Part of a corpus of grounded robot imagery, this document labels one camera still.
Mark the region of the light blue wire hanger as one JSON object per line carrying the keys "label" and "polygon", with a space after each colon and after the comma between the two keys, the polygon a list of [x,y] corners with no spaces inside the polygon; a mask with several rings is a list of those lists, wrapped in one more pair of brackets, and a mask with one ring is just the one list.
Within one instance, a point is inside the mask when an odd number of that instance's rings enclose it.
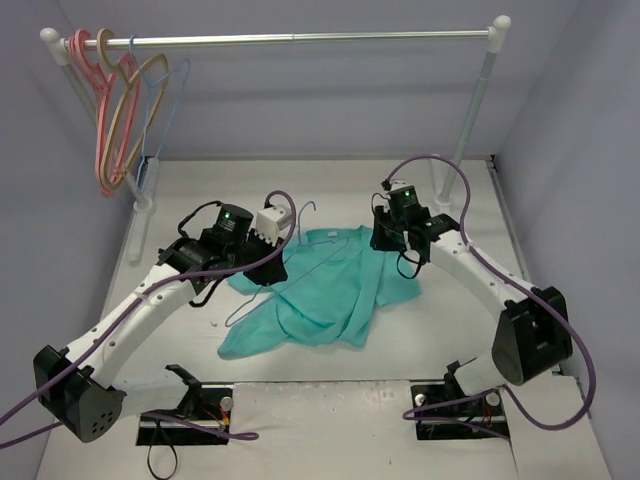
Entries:
{"label": "light blue wire hanger", "polygon": [[[301,226],[302,226],[302,215],[304,210],[308,207],[311,206],[313,211],[317,210],[317,206],[314,200],[308,200],[298,211],[297,217],[296,217],[296,244],[295,244],[295,249],[291,252],[291,254],[286,257],[283,261],[283,265],[286,265],[292,258],[295,257],[295,255],[298,253],[298,251],[301,248],[310,248],[312,246],[316,246],[316,245],[322,245],[322,244],[336,244],[338,242],[340,242],[340,239],[338,238],[331,238],[330,240],[325,240],[325,241],[320,241],[320,242],[304,242],[303,238],[302,238],[302,230],[301,230]],[[290,287],[292,287],[293,285],[295,285],[297,282],[299,282],[300,280],[302,280],[303,278],[305,278],[307,275],[309,275],[311,272],[313,272],[315,269],[317,269],[320,265],[326,263],[332,256],[334,256],[336,253],[340,252],[342,249],[344,249],[349,243],[349,239],[345,240],[345,243],[336,251],[334,251],[333,253],[331,253],[328,257],[326,257],[324,260],[318,262],[316,265],[314,265],[312,268],[310,268],[308,271],[306,271],[304,274],[300,275],[298,278],[296,278],[295,280],[292,280],[290,282],[289,285],[282,287],[280,290],[276,290],[275,292],[272,292],[268,297],[266,297],[264,300],[262,300],[260,303],[258,303],[255,307],[252,307],[250,310],[248,310],[246,313],[240,315],[239,312],[247,307],[248,305],[251,305],[256,297],[261,294],[264,293],[266,291],[266,287],[264,286],[259,286],[258,290],[250,297],[249,300],[245,301],[244,303],[242,303],[239,307],[237,307],[234,311],[231,312],[231,314],[227,317],[227,319],[224,322],[224,326],[227,328],[230,328],[231,326],[235,325],[236,323],[239,323],[240,321],[244,320],[251,312],[257,310],[259,307],[263,306],[264,304],[268,303],[270,300],[273,299],[273,296],[275,294],[281,294],[284,291],[286,291],[287,289],[289,289]]]}

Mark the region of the teal t shirt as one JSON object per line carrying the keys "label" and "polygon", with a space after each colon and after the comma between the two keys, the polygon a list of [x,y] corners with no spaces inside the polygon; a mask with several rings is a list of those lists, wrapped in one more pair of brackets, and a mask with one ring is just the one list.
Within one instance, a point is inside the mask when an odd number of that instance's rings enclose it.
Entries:
{"label": "teal t shirt", "polygon": [[225,360],[258,355],[290,342],[319,346],[335,341],[355,348],[365,345],[377,308],[411,301],[421,295],[416,279],[406,279],[408,263],[392,252],[371,248],[372,229],[313,229],[304,242],[338,238],[336,244],[301,248],[286,265],[288,279],[269,289],[280,290],[318,262],[348,245],[326,263],[244,320],[231,326],[217,353]]}

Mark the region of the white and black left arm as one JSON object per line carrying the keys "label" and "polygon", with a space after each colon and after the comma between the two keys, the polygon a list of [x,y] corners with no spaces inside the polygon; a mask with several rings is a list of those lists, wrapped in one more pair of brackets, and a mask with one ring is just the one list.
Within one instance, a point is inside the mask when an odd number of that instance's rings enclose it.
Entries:
{"label": "white and black left arm", "polygon": [[116,308],[61,349],[43,347],[34,357],[37,398],[77,439],[89,443],[122,417],[157,414],[191,418],[202,401],[202,383],[178,364],[153,379],[125,379],[120,372],[170,316],[196,305],[203,290],[243,273],[270,286],[287,278],[282,253],[296,227],[293,202],[265,202],[252,214],[222,203],[215,223],[192,238],[186,233],[160,250],[145,278]]}

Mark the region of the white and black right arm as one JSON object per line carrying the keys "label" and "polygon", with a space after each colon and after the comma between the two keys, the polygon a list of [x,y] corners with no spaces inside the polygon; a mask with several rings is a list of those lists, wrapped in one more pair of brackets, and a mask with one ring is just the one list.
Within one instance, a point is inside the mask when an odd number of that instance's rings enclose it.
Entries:
{"label": "white and black right arm", "polygon": [[463,243],[459,223],[447,214],[433,216],[413,185],[385,181],[383,189],[384,203],[372,208],[371,247],[398,253],[415,266],[415,273],[425,265],[445,271],[496,323],[487,352],[448,367],[442,398],[449,409],[464,412],[479,393],[505,383],[522,385],[572,356],[569,332],[530,298],[534,294],[566,316],[566,301],[556,288],[541,290],[504,269],[491,272]]}

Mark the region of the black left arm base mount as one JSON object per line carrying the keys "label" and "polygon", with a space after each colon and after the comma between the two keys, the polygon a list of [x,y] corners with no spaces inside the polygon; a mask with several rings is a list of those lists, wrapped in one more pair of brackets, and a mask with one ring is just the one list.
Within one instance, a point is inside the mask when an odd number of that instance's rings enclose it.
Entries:
{"label": "black left arm base mount", "polygon": [[154,404],[140,408],[138,446],[220,446],[230,433],[234,386],[205,382],[178,364],[164,369],[162,391]]}

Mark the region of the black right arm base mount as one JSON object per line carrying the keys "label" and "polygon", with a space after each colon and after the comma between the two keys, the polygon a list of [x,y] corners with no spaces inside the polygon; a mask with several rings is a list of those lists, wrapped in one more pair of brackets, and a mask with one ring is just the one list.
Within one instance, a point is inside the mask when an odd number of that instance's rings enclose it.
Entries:
{"label": "black right arm base mount", "polygon": [[408,414],[418,441],[510,439],[502,399],[497,392],[462,401],[444,382],[413,383]]}

